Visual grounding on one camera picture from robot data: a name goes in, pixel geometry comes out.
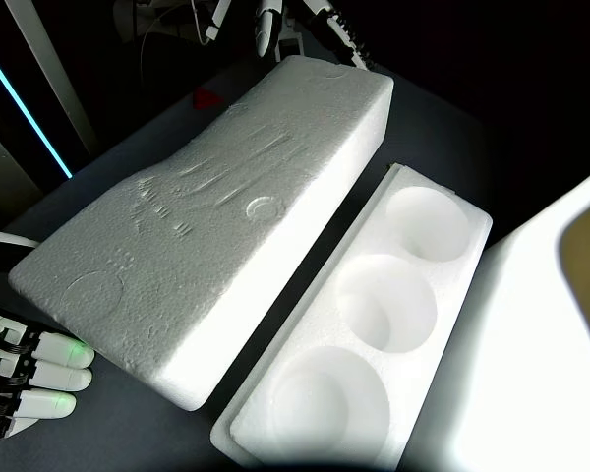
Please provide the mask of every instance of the circular hole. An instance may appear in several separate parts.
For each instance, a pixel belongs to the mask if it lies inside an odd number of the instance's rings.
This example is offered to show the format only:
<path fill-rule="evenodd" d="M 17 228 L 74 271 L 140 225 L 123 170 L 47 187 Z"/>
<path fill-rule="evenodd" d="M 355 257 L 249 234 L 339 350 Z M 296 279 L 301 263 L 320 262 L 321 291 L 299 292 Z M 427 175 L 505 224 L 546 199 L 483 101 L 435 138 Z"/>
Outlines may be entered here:
<path fill-rule="evenodd" d="M 468 220 L 446 195 L 425 187 L 397 192 L 386 206 L 386 216 L 400 244 L 429 261 L 451 261 L 468 245 Z"/>
<path fill-rule="evenodd" d="M 293 360 L 271 398 L 272 437 L 288 461 L 370 462 L 386 439 L 384 385 L 365 360 L 345 349 L 319 347 Z"/>
<path fill-rule="evenodd" d="M 337 279 L 341 316 L 354 334 L 385 352 L 408 352 L 433 332 L 437 303 L 431 286 L 409 263 L 393 256 L 363 256 Z"/>

